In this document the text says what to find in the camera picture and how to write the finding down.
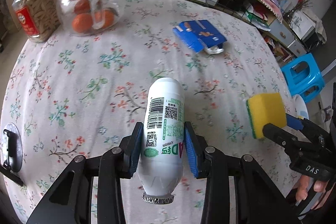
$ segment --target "barcode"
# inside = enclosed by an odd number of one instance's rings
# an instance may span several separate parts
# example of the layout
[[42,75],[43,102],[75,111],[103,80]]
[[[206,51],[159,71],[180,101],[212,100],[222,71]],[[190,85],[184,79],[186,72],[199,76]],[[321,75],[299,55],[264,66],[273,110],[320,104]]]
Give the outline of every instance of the barcode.
[[165,118],[177,120],[177,107],[166,106]]
[[146,147],[156,147],[157,137],[155,131],[147,133]]
[[152,99],[149,105],[147,129],[155,128],[155,126],[162,128],[163,104],[163,97]]

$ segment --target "red tag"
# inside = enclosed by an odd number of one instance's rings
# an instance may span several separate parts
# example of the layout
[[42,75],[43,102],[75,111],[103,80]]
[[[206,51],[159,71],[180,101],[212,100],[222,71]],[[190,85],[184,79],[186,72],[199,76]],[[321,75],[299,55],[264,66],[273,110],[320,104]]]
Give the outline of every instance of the red tag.
[[27,6],[17,10],[15,13],[27,35],[32,36],[40,34],[29,14]]

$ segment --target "orange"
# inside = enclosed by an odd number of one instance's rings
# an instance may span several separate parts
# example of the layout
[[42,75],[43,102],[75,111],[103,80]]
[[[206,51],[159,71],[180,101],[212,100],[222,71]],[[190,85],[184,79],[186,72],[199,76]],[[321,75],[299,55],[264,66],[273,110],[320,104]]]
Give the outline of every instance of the orange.
[[90,12],[89,0],[79,0],[73,9],[76,15]]
[[93,25],[92,17],[88,13],[76,15],[71,25],[75,32],[87,32]]
[[[105,24],[103,25],[103,27],[101,27],[102,29],[105,29],[107,27],[110,27],[113,22],[114,22],[114,14],[113,12],[111,12],[108,9],[104,10],[104,14],[105,14]],[[96,19],[97,22],[101,21],[101,13],[100,12],[96,12],[94,14],[94,17]]]

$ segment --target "screw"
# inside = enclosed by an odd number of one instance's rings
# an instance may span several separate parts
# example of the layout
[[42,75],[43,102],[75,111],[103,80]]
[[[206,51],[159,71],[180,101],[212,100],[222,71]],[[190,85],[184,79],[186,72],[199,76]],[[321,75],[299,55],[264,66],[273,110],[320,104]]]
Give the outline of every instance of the screw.
[[112,153],[113,154],[119,154],[121,152],[121,148],[116,146],[112,148]]
[[83,159],[84,159],[83,155],[78,155],[78,156],[75,157],[75,162],[81,162],[81,161],[83,161]]
[[216,151],[216,149],[213,146],[207,146],[205,148],[205,151],[207,151],[208,153],[213,153]]
[[250,162],[250,161],[253,160],[253,157],[251,155],[246,154],[246,155],[243,156],[243,159],[244,159],[244,161],[249,161]]

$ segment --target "bottle cap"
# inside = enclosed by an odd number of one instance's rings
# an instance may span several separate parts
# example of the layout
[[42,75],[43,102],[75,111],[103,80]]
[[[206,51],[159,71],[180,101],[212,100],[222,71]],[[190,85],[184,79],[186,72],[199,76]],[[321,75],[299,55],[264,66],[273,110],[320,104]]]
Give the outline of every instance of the bottle cap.
[[174,196],[169,195],[166,198],[154,198],[154,197],[148,196],[146,193],[143,193],[142,194],[142,200],[146,201],[147,203],[151,203],[151,204],[164,205],[164,204],[172,203],[174,201]]

